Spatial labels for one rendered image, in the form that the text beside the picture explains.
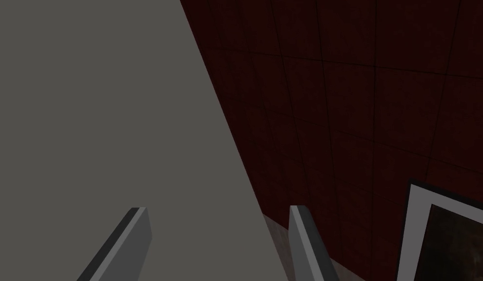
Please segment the framed picture with white mat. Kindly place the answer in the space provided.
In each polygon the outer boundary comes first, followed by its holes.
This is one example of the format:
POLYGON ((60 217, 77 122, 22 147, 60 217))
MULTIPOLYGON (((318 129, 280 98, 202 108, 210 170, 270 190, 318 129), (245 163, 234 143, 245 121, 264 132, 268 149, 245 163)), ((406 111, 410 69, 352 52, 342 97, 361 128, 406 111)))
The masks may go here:
POLYGON ((483 281, 483 203, 410 179, 395 281, 483 281))

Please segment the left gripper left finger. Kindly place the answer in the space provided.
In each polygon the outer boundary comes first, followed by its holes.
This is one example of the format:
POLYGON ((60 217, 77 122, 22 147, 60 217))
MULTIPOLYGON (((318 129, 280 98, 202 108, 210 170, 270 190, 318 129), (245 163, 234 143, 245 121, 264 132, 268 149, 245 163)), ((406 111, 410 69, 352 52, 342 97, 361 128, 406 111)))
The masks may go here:
POLYGON ((139 281, 151 241, 148 209, 130 208, 77 281, 139 281))

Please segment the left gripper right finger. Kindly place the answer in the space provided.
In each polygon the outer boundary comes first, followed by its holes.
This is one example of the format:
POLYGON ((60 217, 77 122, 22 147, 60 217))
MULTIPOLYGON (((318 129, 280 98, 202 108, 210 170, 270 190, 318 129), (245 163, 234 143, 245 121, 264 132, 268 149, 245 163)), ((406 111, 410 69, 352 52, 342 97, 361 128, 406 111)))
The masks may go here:
POLYGON ((340 281, 309 209, 289 207, 289 244, 296 281, 340 281))

